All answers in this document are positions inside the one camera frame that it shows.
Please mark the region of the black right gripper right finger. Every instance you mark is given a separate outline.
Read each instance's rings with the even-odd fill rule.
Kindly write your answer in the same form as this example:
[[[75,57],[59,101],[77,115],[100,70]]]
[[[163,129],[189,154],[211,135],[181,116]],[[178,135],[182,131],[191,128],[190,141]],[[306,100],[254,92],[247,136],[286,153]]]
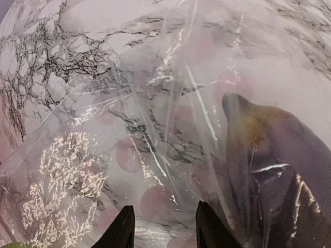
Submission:
[[[197,248],[241,248],[207,202],[199,201],[195,221]]]

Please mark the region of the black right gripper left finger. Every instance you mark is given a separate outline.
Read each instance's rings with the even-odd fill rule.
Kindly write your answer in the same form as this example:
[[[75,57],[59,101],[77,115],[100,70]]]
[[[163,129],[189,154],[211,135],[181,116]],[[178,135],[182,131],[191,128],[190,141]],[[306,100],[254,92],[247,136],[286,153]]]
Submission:
[[[92,248],[134,248],[135,224],[133,206],[124,206]]]

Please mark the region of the light green fake pear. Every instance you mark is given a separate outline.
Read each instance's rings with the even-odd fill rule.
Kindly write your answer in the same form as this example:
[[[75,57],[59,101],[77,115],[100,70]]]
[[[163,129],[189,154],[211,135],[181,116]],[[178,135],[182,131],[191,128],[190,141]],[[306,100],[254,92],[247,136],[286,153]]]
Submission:
[[[13,242],[13,243],[5,244],[1,246],[1,248],[30,248],[30,246],[25,243]]]

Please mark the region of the clear zip top bag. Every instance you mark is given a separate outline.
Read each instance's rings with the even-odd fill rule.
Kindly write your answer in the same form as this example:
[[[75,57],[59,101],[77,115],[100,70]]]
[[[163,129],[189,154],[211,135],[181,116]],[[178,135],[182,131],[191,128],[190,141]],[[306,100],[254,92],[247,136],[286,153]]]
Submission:
[[[207,202],[241,247],[222,97],[330,149],[330,1],[14,1],[1,22],[1,246],[196,247]]]

